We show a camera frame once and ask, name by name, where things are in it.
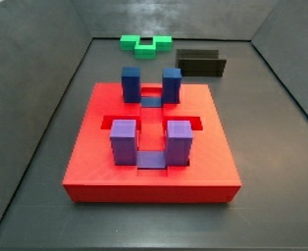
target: toy block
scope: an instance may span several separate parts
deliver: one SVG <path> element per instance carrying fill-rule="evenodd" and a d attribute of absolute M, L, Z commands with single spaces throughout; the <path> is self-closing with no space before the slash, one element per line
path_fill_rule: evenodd
<path fill-rule="evenodd" d="M 141 42 L 141 35 L 122 35 L 121 37 L 122 50 L 135 50 L 135 46 L 139 42 Z"/>
<path fill-rule="evenodd" d="M 178 117 L 185 114 L 194 116 L 192 111 L 196 112 L 197 108 L 201 112 L 196 116 L 201 116 L 204 129 L 193 131 L 189 167 L 139 170 L 137 166 L 115 165 L 110 131 L 101 128 L 105 115 L 138 115 L 139 110 L 142 127 L 146 127 L 158 125 L 162 110 L 165 116 Z M 164 137 L 162 125 L 157 133 Z M 75 202 L 229 202 L 241 188 L 241 179 L 209 87 L 182 84 L 181 104 L 164 105 L 164 109 L 141 109 L 141 104 L 125 104 L 121 83 L 99 83 L 94 88 L 63 186 Z"/>
<path fill-rule="evenodd" d="M 125 67 L 122 72 L 125 103 L 141 103 L 141 68 Z"/>
<path fill-rule="evenodd" d="M 155 35 L 154 44 L 155 44 L 157 51 L 170 51 L 173 47 L 172 36 Z"/>
<path fill-rule="evenodd" d="M 162 103 L 180 103 L 181 88 L 181 70 L 176 68 L 165 68 L 162 73 Z"/>
<path fill-rule="evenodd" d="M 157 58 L 157 55 L 151 54 L 151 55 L 146 55 L 146 54 L 142 54 L 142 55 L 135 55 L 135 59 L 155 59 Z"/>
<path fill-rule="evenodd" d="M 166 165 L 188 166 L 193 143 L 190 122 L 169 121 L 166 137 Z"/>
<path fill-rule="evenodd" d="M 138 161 L 137 121 L 115 120 L 110 132 L 117 166 L 134 166 Z"/>
<path fill-rule="evenodd" d="M 155 59 L 155 45 L 154 44 L 137 44 L 135 58 L 137 59 Z"/>
<path fill-rule="evenodd" d="M 142 97 L 142 107 L 161 108 L 161 97 Z"/>
<path fill-rule="evenodd" d="M 166 169 L 164 151 L 139 151 L 138 152 L 138 169 L 161 170 Z"/>
<path fill-rule="evenodd" d="M 177 50 L 176 66 L 184 76 L 222 76 L 226 59 L 218 50 Z"/>

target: red base plate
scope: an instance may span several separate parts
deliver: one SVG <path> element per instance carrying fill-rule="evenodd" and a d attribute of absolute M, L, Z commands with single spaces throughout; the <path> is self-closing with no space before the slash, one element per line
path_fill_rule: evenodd
<path fill-rule="evenodd" d="M 143 84 L 146 92 L 149 88 L 158 92 L 161 84 Z M 109 138 L 114 119 L 138 120 L 141 150 L 164 149 L 168 120 L 190 120 L 190 166 L 166 170 L 115 166 Z M 99 83 L 63 185 L 76 202 L 229 202 L 241 188 L 241 179 L 209 87 L 182 84 L 181 104 L 164 105 L 158 111 L 141 108 L 141 104 L 125 104 L 121 83 Z"/>

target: blue block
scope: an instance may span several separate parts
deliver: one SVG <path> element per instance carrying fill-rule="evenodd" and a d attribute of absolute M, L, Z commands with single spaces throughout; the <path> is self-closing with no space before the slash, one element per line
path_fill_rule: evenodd
<path fill-rule="evenodd" d="M 139 151 L 138 169 L 164 170 L 166 169 L 164 151 Z"/>
<path fill-rule="evenodd" d="M 193 144 L 193 130 L 189 121 L 169 121 L 166 132 L 166 165 L 188 166 Z"/>
<path fill-rule="evenodd" d="M 114 120 L 110 140 L 115 165 L 135 166 L 138 162 L 137 120 Z"/>
<path fill-rule="evenodd" d="M 151 108 L 162 107 L 161 97 L 142 97 L 142 107 L 151 107 Z"/>
<path fill-rule="evenodd" d="M 162 103 L 180 103 L 181 69 L 165 68 L 162 73 Z"/>
<path fill-rule="evenodd" d="M 125 103 L 141 103 L 141 68 L 125 67 L 122 72 Z"/>

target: green piece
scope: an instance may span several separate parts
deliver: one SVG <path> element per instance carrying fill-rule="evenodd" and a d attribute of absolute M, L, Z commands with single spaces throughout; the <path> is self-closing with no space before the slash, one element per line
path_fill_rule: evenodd
<path fill-rule="evenodd" d="M 169 35 L 155 35 L 154 44 L 141 44 L 141 35 L 122 35 L 121 48 L 135 50 L 137 59 L 155 59 L 157 51 L 172 51 L 173 39 Z"/>
<path fill-rule="evenodd" d="M 135 59 L 155 59 L 157 58 L 157 54 L 137 54 L 135 55 Z"/>
<path fill-rule="evenodd" d="M 135 47 L 135 55 L 155 55 L 154 44 L 138 44 Z"/>
<path fill-rule="evenodd" d="M 125 51 L 135 50 L 137 44 L 141 42 L 141 35 L 122 35 L 121 48 Z"/>
<path fill-rule="evenodd" d="M 157 51 L 172 51 L 173 39 L 169 35 L 155 35 L 154 44 Z"/>

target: purple pillar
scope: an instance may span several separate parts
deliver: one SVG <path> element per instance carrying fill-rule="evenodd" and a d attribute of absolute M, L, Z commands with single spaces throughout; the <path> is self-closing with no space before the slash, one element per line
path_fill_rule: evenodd
<path fill-rule="evenodd" d="M 135 166 L 138 162 L 137 120 L 114 120 L 110 133 L 117 166 Z"/>
<path fill-rule="evenodd" d="M 168 166 L 188 166 L 193 143 L 193 130 L 189 121 L 169 121 L 165 159 Z"/>

